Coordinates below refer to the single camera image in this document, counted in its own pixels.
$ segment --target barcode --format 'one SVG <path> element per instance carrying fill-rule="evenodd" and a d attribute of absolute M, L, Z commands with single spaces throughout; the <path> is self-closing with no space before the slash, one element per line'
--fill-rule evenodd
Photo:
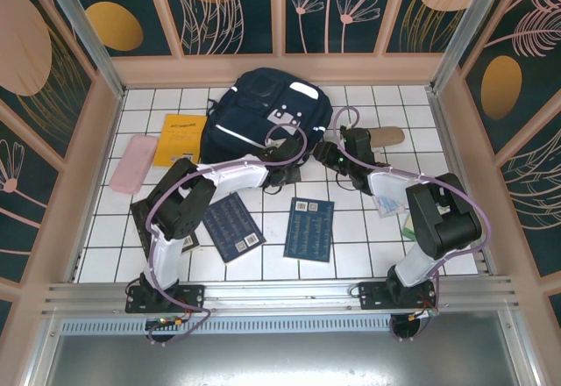
<path fill-rule="evenodd" d="M 247 243 L 247 246 L 249 247 L 259 243 L 259 237 L 255 234 L 255 232 L 245 237 L 244 240 Z"/>
<path fill-rule="evenodd" d="M 240 241 L 239 243 L 236 243 L 236 249 L 239 252 L 243 252 L 244 250 L 246 250 L 247 246 L 245 245 L 244 241 Z"/>
<path fill-rule="evenodd" d="M 308 202 L 296 202 L 296 210 L 297 211 L 308 211 Z"/>

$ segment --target flower illustration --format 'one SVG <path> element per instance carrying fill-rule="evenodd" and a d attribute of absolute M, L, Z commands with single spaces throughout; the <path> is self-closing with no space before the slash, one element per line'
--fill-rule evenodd
<path fill-rule="evenodd" d="M 25 193 L 22 193 L 18 190 L 18 178 L 21 173 L 21 168 L 24 165 L 24 157 L 25 149 L 22 145 L 14 142 L 10 150 L 8 142 L 5 139 L 0 139 L 0 194 L 16 193 L 17 195 L 20 195 L 22 198 L 32 202 L 33 204 L 46 208 L 45 204 L 33 199 L 32 197 L 27 196 Z M 0 213 L 34 228 L 39 229 L 41 227 L 41 225 L 37 222 L 21 217 L 6 209 L 0 208 Z M 28 252 L 20 253 L 4 249 L 0 249 L 0 253 L 28 254 Z"/>
<path fill-rule="evenodd" d="M 304 48 L 304 53 L 308 53 L 308 48 L 306 48 L 306 40 L 304 39 L 304 31 L 302 29 L 302 15 L 306 13 L 313 13 L 315 11 L 323 10 L 323 2 L 320 0 L 292 0 L 292 5 L 295 7 L 296 13 L 298 13 L 298 24 L 300 26 L 300 38 L 302 39 L 302 47 Z"/>
<path fill-rule="evenodd" d="M 346 26 L 379 18 L 380 7 L 374 7 L 376 3 L 378 3 L 378 0 L 337 0 L 337 8 L 343 23 L 341 53 L 344 53 L 344 31 Z"/>

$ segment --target white tile floor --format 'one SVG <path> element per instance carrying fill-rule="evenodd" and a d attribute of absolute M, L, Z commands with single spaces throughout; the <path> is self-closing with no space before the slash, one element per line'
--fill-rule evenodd
<path fill-rule="evenodd" d="M 137 89 L 127 93 L 87 244 L 82 251 L 82 261 L 77 265 L 77 282 L 127 282 L 138 276 L 145 265 L 129 206 L 132 201 L 146 197 L 167 169 L 152 167 L 145 185 L 134 197 L 113 192 L 108 184 L 131 137 L 136 133 L 159 136 L 167 114 L 204 115 L 208 99 L 217 100 L 226 90 Z M 340 110 L 338 107 L 354 105 L 360 107 L 361 127 L 397 125 L 404 129 L 405 141 L 380 150 L 379 160 L 427 175 L 441 175 L 447 171 L 424 87 L 328 86 L 323 90 L 331 99 L 334 114 Z M 349 118 L 345 112 L 342 122 L 347 123 Z M 332 137 L 331 133 L 326 134 L 326 138 L 329 137 Z M 352 187 L 347 177 L 339 178 L 343 187 Z M 202 246 L 181 257 L 182 281 L 385 276 L 389 267 L 400 261 L 413 246 L 401 236 L 404 216 L 380 219 L 371 197 L 339 187 L 335 183 L 335 173 L 313 158 L 302 167 L 302 182 L 285 187 L 279 195 L 269 196 L 260 189 L 240 191 L 239 195 L 267 243 L 226 266 L 206 229 L 200 225 L 196 234 Z M 329 263 L 282 257 L 288 210 L 294 195 L 335 202 Z M 477 268 L 473 257 L 467 255 L 446 263 L 441 274 L 475 275 Z"/>

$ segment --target purple cable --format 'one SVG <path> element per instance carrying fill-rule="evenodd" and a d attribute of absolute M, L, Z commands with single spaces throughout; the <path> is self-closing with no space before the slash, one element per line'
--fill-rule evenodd
<path fill-rule="evenodd" d="M 292 157 L 288 160 L 281 161 L 281 162 L 263 162 L 263 161 L 243 161 L 241 163 L 239 161 L 225 162 L 225 163 L 222 163 L 222 164 L 216 164 L 216 166 L 213 166 L 213 167 L 210 167 L 210 168 L 202 169 L 202 170 L 196 171 L 194 173 L 185 175 L 178 182 L 176 182 L 172 187 L 170 187 L 166 191 L 166 193 L 164 193 L 162 195 L 162 197 L 160 199 L 158 199 L 158 201 L 154 204 L 154 206 L 152 207 L 150 212 L 148 212 L 148 216 L 146 217 L 146 230 L 148 230 L 148 232 L 150 232 L 152 234 L 152 243 L 150 245 L 150 254 L 148 256 L 148 267 L 150 269 L 150 274 L 151 274 L 151 277 L 152 277 L 154 287 L 156 287 L 156 290 L 170 303 L 179 305 L 184 310 L 204 311 L 206 313 L 206 315 L 201 320 L 199 320 L 197 323 L 195 323 L 193 325 L 193 327 L 191 327 L 185 333 L 183 333 L 182 335 L 174 336 L 168 342 L 163 342 L 162 343 L 163 347 L 165 346 L 166 343 L 170 344 L 170 343 L 173 343 L 173 342 L 177 342 L 178 340 L 182 340 L 182 339 L 186 338 L 187 336 L 189 336 L 190 333 L 192 333 L 195 329 L 197 329 L 200 325 L 202 325 L 204 322 L 206 322 L 209 319 L 211 312 L 210 312 L 209 309 L 205 309 L 205 308 L 202 308 L 202 307 L 195 307 L 194 305 L 188 305 L 188 304 L 182 303 L 181 301 L 178 301 L 175 298 L 171 297 L 161 288 L 160 283 L 158 282 L 158 279 L 156 278 L 156 276 L 153 275 L 153 271 L 154 271 L 154 248 L 155 248 L 156 242 L 158 240 L 158 232 L 155 231 L 154 229 L 152 229 L 152 220 L 154 218 L 154 215 L 156 214 L 158 209 L 161 207 L 161 205 L 167 200 L 167 198 L 170 197 L 177 189 L 179 189 L 180 186 L 183 183 L 188 182 L 192 178 L 195 178 L 199 175 L 205 175 L 205 174 L 217 171 L 219 169 L 232 168 L 232 167 L 243 167 L 245 165 L 260 165 L 260 166 L 263 166 L 263 167 L 280 167 L 280 166 L 291 164 L 293 162 L 296 162 L 296 161 L 300 160 L 300 158 L 306 152 L 306 148 L 308 147 L 308 139 L 306 138 L 306 133 L 304 133 L 304 131 L 300 127 L 298 127 L 297 125 L 291 125 L 289 123 L 281 123 L 279 125 L 276 125 L 266 135 L 266 137 L 265 137 L 266 142 L 269 140 L 269 138 L 271 136 L 271 133 L 273 133 L 276 129 L 278 129 L 279 127 L 282 127 L 282 126 L 294 127 L 298 131 L 298 133 L 300 133 L 301 136 L 302 136 L 302 140 L 303 140 L 302 149 L 300 150 L 300 152 L 296 156 L 294 156 L 294 157 Z M 154 345 L 155 341 L 152 338 L 152 332 L 153 331 L 150 331 L 148 333 L 148 338 L 150 339 L 150 341 Z"/>
<path fill-rule="evenodd" d="M 481 216 L 481 219 L 483 219 L 483 223 L 486 227 L 486 237 L 483 240 L 483 242 L 481 242 L 481 244 L 479 244 L 478 246 L 476 246 L 474 248 L 467 248 L 466 250 L 458 250 L 457 252 L 454 252 L 454 253 L 449 254 L 448 256 L 445 256 L 427 274 L 428 278 L 431 278 L 435 273 L 437 273 L 438 269 L 441 266 L 443 266 L 449 259 L 451 259 L 453 257 L 461 256 L 462 254 L 476 253 L 476 252 L 482 250 L 483 248 L 485 248 L 487 246 L 487 244 L 489 244 L 489 241 L 491 240 L 491 237 L 493 235 L 493 228 L 491 227 L 491 222 L 489 221 L 489 218 L 487 217 L 486 213 L 481 209 L 481 207 L 478 204 L 476 204 L 473 201 L 473 199 L 471 199 L 469 196 L 467 196 L 466 193 L 464 193 L 460 189 L 456 189 L 454 186 L 451 186 L 447 182 L 441 182 L 440 180 L 437 180 L 436 178 L 428 177 L 428 176 L 423 175 L 423 174 L 418 175 L 418 174 L 415 174 L 415 173 L 409 173 L 408 171 L 403 171 L 401 169 L 396 169 L 396 168 L 392 168 L 392 167 L 377 167 L 375 165 L 366 164 L 365 162 L 357 160 L 355 157 L 348 154 L 347 151 L 344 150 L 344 145 L 341 143 L 341 139 L 339 138 L 339 136 L 337 134 L 337 121 L 339 120 L 339 117 L 340 117 L 341 113 L 346 111 L 346 110 L 354 111 L 354 113 L 357 115 L 357 119 L 352 124 L 352 127 L 357 125 L 357 123 L 359 122 L 359 119 L 360 119 L 359 110 L 357 110 L 355 107 L 351 107 L 351 106 L 344 107 L 341 110 L 339 110 L 338 113 L 335 115 L 335 119 L 334 119 L 334 123 L 333 123 L 333 133 L 335 134 L 335 139 L 337 140 L 337 147 L 339 148 L 341 153 L 344 156 L 346 156 L 349 160 L 351 160 L 355 164 L 358 164 L 362 167 L 373 169 L 374 172 L 394 173 L 394 174 L 397 174 L 397 175 L 404 175 L 408 178 L 416 178 L 418 180 L 423 180 L 425 182 L 433 182 L 433 183 L 439 185 L 440 187 L 444 187 L 445 189 L 451 191 L 452 193 L 460 196 L 467 203 L 469 203 L 473 207 L 473 209 Z"/>

